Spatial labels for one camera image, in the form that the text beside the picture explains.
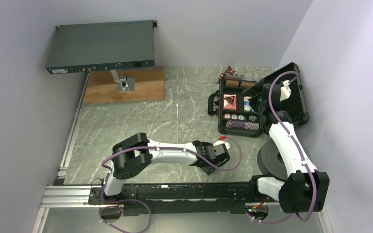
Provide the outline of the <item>dark green rack unit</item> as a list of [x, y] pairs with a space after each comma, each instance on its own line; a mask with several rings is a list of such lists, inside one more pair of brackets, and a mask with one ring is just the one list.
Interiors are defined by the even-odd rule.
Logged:
[[153, 67], [157, 21], [57, 26], [45, 68], [49, 74]]

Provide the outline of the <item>silver metal stand bracket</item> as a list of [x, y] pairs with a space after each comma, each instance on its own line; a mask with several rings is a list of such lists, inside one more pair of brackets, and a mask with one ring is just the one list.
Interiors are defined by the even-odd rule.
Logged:
[[126, 74], [119, 75], [117, 70], [110, 70], [114, 82], [117, 84], [116, 92], [129, 92], [135, 90], [135, 78]]

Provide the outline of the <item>red five chip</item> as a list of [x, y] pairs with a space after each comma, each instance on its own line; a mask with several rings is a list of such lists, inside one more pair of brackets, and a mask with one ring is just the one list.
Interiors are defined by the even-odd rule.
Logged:
[[231, 119], [231, 114], [229, 114], [229, 113], [225, 113], [225, 114], [223, 115], [223, 118], [224, 118], [224, 119]]

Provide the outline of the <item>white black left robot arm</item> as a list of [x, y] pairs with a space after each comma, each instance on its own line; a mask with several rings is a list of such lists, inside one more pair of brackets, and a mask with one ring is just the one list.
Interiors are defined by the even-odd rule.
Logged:
[[215, 143], [195, 140], [173, 144], [157, 142], [148, 139], [145, 133], [136, 133], [115, 144], [111, 156], [102, 162], [102, 167], [109, 171], [101, 198], [109, 204], [117, 202], [125, 182], [152, 164], [195, 166], [210, 175], [230, 160], [230, 147], [222, 139]]

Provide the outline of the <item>poker chip roll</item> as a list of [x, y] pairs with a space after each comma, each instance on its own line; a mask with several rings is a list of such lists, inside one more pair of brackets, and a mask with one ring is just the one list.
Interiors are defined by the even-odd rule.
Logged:
[[240, 88], [248, 89], [248, 88], [251, 88], [251, 87], [255, 86], [256, 84], [257, 84], [256, 82], [241, 82], [240, 83]]

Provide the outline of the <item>black poker set case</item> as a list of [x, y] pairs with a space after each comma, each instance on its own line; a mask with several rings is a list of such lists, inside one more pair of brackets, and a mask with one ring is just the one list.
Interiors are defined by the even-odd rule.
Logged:
[[[309, 112], [306, 107], [306, 102], [303, 93], [302, 82], [300, 78], [296, 78], [295, 75], [300, 73], [298, 65], [291, 62], [279, 70], [273, 72], [272, 74], [264, 77], [266, 84], [263, 85], [262, 93], [268, 93], [269, 85], [277, 78], [279, 75], [282, 77], [276, 82], [277, 85], [281, 86], [283, 81], [290, 80], [291, 84], [291, 96], [289, 99], [281, 101], [279, 104], [274, 106], [275, 111], [279, 114], [281, 111], [285, 111], [289, 114], [290, 119], [294, 126], [305, 125], [309, 121]], [[264, 127], [260, 125], [259, 118], [256, 123], [259, 124], [259, 130], [248, 131], [248, 130], [238, 130], [226, 128], [225, 123], [228, 120], [224, 119], [223, 115], [225, 113], [244, 115], [246, 120], [235, 120], [235, 121], [247, 121], [252, 122], [248, 119], [249, 116], [257, 116], [258, 113], [255, 112], [245, 112], [244, 111], [244, 100], [249, 100], [249, 96], [244, 96], [242, 94], [243, 89], [239, 87], [227, 87], [225, 86], [226, 80], [239, 81], [255, 81], [253, 78], [244, 78], [243, 76], [229, 76], [222, 78], [219, 81], [218, 90], [211, 94], [208, 98], [207, 113], [210, 116], [218, 117], [218, 131], [221, 134], [230, 134], [238, 136], [247, 137], [259, 137], [264, 133]]]

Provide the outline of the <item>green twenty chip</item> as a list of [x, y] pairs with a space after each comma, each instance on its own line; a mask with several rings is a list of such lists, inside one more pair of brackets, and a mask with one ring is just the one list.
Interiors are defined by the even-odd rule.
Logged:
[[246, 120], [246, 116], [244, 115], [238, 115], [237, 118], [238, 120]]

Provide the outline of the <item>blue orange chip stack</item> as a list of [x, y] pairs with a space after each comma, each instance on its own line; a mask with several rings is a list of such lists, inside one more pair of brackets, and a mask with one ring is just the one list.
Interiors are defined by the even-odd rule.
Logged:
[[249, 116], [248, 119], [250, 121], [253, 121], [253, 122], [257, 122], [258, 121], [258, 117], [257, 116]]

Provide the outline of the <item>poker chips row in case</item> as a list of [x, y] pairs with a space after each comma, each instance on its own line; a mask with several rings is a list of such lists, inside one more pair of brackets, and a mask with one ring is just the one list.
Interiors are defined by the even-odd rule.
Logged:
[[238, 130], [248, 130], [248, 131], [259, 130], [259, 124], [256, 122], [228, 120], [226, 121], [225, 126], [226, 128], [238, 129]]

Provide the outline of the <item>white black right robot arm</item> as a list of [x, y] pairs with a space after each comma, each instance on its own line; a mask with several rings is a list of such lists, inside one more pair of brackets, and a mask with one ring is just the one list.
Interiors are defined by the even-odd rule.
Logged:
[[268, 196], [278, 201], [285, 213], [320, 212], [329, 187], [329, 176], [320, 172], [308, 158], [299, 142], [289, 113], [282, 111], [283, 87], [265, 83], [260, 93], [251, 98], [250, 105], [257, 109], [259, 127], [270, 136], [285, 166], [286, 177], [255, 175], [250, 180], [248, 195], [253, 201]]

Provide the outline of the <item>blue playing card deck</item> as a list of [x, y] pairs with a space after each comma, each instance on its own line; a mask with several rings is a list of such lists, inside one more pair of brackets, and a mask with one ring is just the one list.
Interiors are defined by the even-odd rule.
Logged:
[[249, 103], [249, 100], [245, 99], [244, 100], [244, 111], [245, 112], [254, 112], [253, 108], [251, 107], [250, 103]]

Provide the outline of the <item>brown wooden board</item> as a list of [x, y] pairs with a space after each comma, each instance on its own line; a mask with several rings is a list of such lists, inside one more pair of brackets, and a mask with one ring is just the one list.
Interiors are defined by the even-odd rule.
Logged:
[[161, 68], [118, 70], [135, 78], [135, 90], [116, 92], [117, 84], [110, 71], [90, 72], [84, 94], [84, 103], [112, 103], [163, 100], [165, 98], [165, 72]]

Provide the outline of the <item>black aluminium mounting rail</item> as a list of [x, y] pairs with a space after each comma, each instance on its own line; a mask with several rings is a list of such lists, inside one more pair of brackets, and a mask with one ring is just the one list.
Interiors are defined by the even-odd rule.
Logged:
[[257, 191], [256, 180], [232, 183], [130, 183], [120, 194], [102, 198], [99, 185], [49, 186], [41, 202], [46, 208], [95, 207], [106, 209], [101, 216], [229, 212], [243, 214], [263, 200], [273, 203], [271, 194]]

